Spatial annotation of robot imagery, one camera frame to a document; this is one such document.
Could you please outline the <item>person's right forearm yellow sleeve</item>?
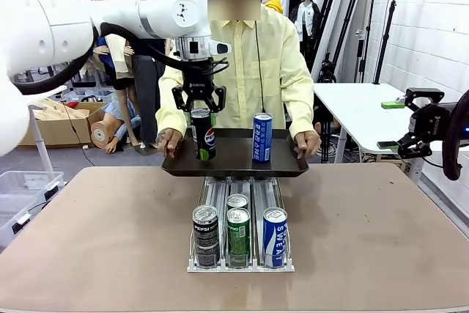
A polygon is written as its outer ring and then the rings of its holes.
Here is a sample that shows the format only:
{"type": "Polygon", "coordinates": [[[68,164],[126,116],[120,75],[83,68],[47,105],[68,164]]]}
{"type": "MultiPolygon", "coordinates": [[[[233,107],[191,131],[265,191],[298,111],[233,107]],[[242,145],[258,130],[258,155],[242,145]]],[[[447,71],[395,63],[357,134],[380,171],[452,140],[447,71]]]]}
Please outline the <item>person's right forearm yellow sleeve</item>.
{"type": "Polygon", "coordinates": [[[159,80],[160,108],[156,112],[158,133],[166,129],[172,129],[183,136],[185,135],[187,122],[185,114],[178,109],[175,103],[172,89],[179,85],[179,82],[171,77],[162,77],[159,80]]]}

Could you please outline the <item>green soda can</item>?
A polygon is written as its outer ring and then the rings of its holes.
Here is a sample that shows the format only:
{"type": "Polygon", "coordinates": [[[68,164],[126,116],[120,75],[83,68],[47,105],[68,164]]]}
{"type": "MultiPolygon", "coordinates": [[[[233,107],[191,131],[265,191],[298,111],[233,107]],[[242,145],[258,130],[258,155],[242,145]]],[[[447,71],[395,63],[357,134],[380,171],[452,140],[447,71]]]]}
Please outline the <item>green soda can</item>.
{"type": "Polygon", "coordinates": [[[251,256],[250,213],[242,207],[227,212],[228,255],[233,268],[246,268],[251,256]]]}
{"type": "Polygon", "coordinates": [[[243,208],[248,210],[249,200],[244,194],[231,194],[226,198],[226,211],[233,208],[243,208]]]}

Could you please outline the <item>mannequin with white jacket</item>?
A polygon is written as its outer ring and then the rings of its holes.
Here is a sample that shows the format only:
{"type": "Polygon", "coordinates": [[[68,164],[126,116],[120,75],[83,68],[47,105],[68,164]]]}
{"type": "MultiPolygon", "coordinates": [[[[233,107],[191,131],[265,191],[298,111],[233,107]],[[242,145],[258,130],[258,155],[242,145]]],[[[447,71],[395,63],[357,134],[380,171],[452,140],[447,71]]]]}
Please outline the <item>mannequin with white jacket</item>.
{"type": "Polygon", "coordinates": [[[319,16],[320,9],[313,0],[302,0],[298,5],[294,25],[301,45],[313,38],[319,16]]]}

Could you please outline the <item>dark brown serving tray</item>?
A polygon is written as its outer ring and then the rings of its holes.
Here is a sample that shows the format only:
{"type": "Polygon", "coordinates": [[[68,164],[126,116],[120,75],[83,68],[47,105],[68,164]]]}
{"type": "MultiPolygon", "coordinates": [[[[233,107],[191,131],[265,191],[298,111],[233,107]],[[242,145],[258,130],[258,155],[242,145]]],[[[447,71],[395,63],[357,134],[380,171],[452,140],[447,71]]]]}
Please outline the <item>dark brown serving tray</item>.
{"type": "Polygon", "coordinates": [[[191,130],[178,144],[177,156],[165,157],[162,170],[175,177],[269,178],[297,177],[309,169],[306,159],[299,159],[288,130],[274,129],[270,161],[252,160],[253,131],[249,129],[216,129],[216,156],[199,161],[191,130]]]}

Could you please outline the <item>blue Pocari Sweat can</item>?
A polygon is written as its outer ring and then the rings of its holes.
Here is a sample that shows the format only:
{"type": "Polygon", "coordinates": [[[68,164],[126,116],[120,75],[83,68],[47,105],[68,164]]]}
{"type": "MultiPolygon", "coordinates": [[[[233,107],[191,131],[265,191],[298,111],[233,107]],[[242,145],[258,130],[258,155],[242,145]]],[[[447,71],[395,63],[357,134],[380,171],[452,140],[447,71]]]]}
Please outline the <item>blue Pocari Sweat can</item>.
{"type": "Polygon", "coordinates": [[[268,113],[257,113],[253,118],[252,159],[257,163],[270,161],[273,117],[268,113]]]}
{"type": "Polygon", "coordinates": [[[280,268],[287,247],[287,212],[269,207],[263,213],[263,256],[265,266],[280,268]]]}

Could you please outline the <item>seated mannequin in blue dress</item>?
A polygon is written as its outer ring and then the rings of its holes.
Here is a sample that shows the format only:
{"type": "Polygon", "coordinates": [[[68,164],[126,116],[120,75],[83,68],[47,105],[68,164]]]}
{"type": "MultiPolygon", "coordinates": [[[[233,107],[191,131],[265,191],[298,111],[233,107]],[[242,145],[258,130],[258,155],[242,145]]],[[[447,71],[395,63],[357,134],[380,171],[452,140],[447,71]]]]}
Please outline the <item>seated mannequin in blue dress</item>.
{"type": "Polygon", "coordinates": [[[92,142],[107,154],[112,154],[121,148],[124,142],[130,141],[130,135],[117,100],[105,104],[102,111],[103,118],[91,125],[92,142]]]}

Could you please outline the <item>black Pepsi can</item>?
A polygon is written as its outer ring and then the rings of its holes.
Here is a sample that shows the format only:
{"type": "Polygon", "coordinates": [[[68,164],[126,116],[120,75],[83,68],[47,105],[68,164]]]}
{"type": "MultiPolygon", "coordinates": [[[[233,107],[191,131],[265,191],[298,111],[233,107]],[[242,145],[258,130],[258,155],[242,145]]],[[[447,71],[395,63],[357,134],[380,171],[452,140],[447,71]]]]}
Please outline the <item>black Pepsi can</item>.
{"type": "Polygon", "coordinates": [[[220,260],[218,213],[212,205],[200,205],[193,210],[194,245],[198,265],[213,268],[220,260]]]}
{"type": "Polygon", "coordinates": [[[190,112],[193,143],[196,158],[209,161],[215,157],[215,130],[208,108],[194,108],[190,112]]]}

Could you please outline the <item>clear can dispenser rack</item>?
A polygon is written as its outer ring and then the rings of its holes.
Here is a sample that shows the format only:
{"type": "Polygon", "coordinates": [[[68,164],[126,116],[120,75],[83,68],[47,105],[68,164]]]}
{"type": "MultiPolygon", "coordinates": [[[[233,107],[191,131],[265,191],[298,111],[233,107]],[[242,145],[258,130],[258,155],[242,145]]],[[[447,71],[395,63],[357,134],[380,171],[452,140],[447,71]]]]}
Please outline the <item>clear can dispenser rack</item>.
{"type": "Polygon", "coordinates": [[[284,209],[279,182],[276,178],[267,180],[216,180],[211,177],[204,179],[198,206],[216,209],[218,216],[218,247],[219,254],[212,250],[198,249],[196,233],[191,231],[191,244],[187,272],[189,273],[293,273],[289,231],[284,232],[285,252],[281,265],[272,265],[273,258],[266,256],[263,249],[264,213],[270,207],[284,209]],[[229,253],[228,227],[226,212],[228,198],[234,194],[242,194],[247,199],[250,215],[249,223],[249,253],[247,256],[229,253]]]}

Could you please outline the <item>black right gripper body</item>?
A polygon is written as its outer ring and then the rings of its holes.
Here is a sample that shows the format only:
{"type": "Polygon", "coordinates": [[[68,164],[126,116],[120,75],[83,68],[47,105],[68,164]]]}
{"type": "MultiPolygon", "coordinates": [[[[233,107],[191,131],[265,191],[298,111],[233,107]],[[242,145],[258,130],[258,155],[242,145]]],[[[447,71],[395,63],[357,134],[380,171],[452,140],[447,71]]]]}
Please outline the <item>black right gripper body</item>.
{"type": "Polygon", "coordinates": [[[456,103],[428,103],[420,108],[413,105],[409,134],[424,143],[443,141],[455,106],[456,103]]]}

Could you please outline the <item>thick black tripod stand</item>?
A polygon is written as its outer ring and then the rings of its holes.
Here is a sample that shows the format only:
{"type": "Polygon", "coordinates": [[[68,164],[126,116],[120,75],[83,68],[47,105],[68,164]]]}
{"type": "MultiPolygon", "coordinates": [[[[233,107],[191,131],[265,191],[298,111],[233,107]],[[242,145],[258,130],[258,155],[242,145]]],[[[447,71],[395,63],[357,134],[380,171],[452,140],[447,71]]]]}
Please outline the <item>thick black tripod stand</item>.
{"type": "Polygon", "coordinates": [[[389,34],[391,30],[392,19],[396,9],[396,0],[391,0],[388,7],[388,17],[385,23],[382,41],[380,44],[380,52],[377,58],[377,64],[374,72],[373,84],[378,85],[380,83],[380,76],[385,58],[385,51],[388,44],[389,34]]]}

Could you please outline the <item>white desk with white legs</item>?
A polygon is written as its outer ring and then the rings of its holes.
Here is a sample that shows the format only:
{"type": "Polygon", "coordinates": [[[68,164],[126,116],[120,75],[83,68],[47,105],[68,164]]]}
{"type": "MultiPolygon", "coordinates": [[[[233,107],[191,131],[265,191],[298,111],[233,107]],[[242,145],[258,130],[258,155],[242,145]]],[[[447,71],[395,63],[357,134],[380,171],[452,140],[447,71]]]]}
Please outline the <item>white desk with white legs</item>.
{"type": "Polygon", "coordinates": [[[50,97],[52,95],[60,95],[63,91],[65,91],[67,87],[65,85],[61,85],[58,88],[55,88],[51,91],[45,92],[45,93],[40,93],[37,95],[25,95],[23,98],[27,102],[27,106],[29,109],[29,127],[32,130],[32,134],[34,137],[34,141],[37,147],[37,151],[40,155],[40,159],[43,164],[43,168],[45,172],[49,173],[49,175],[53,175],[53,167],[51,165],[51,160],[48,156],[48,151],[46,149],[44,140],[42,138],[39,126],[37,124],[36,118],[34,116],[34,111],[35,110],[42,110],[39,106],[36,105],[36,102],[50,97]]]}

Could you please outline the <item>thin black light stand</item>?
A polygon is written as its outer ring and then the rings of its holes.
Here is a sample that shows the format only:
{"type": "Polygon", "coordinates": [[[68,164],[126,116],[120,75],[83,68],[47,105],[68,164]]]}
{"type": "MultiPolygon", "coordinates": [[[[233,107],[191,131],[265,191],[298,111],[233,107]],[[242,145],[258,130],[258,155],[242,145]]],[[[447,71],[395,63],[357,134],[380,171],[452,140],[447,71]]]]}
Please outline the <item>thin black light stand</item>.
{"type": "Polygon", "coordinates": [[[360,29],[355,35],[358,38],[358,48],[355,63],[354,82],[359,82],[363,74],[363,52],[365,48],[365,39],[367,38],[368,29],[360,29]]]}

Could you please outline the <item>mannequin with navy top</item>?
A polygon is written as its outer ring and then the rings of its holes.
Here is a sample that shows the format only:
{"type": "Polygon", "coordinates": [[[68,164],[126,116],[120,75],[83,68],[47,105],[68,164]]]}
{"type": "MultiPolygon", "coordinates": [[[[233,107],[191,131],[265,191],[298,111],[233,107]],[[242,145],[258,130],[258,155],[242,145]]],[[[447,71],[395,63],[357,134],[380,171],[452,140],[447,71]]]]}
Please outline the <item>mannequin with navy top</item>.
{"type": "Polygon", "coordinates": [[[113,87],[120,100],[131,100],[141,117],[141,147],[156,148],[157,122],[155,114],[160,108],[159,78],[164,74],[163,63],[149,55],[149,48],[168,53],[169,40],[145,40],[133,48],[123,37],[106,37],[115,74],[113,87]]]}

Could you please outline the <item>person's left hand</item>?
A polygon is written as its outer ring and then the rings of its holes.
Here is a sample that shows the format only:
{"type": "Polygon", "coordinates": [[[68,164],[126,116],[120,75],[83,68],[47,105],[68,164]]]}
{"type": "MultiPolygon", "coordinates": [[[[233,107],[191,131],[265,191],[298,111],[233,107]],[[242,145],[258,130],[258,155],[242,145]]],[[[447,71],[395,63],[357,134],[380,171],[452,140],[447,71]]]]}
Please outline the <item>person's left hand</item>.
{"type": "Polygon", "coordinates": [[[298,159],[308,159],[314,156],[321,145],[320,136],[315,130],[297,133],[294,141],[298,159]]]}

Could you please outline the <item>black leaning stand poles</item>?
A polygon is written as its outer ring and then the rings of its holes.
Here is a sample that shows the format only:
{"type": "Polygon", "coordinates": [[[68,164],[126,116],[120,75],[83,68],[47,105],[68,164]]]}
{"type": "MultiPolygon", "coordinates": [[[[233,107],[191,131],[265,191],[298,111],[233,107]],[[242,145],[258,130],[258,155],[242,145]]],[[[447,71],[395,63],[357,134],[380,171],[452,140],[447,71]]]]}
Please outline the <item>black leaning stand poles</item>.
{"type": "Polygon", "coordinates": [[[317,80],[322,62],[327,60],[338,67],[359,0],[313,0],[320,9],[313,37],[313,67],[311,76],[317,80]]]}

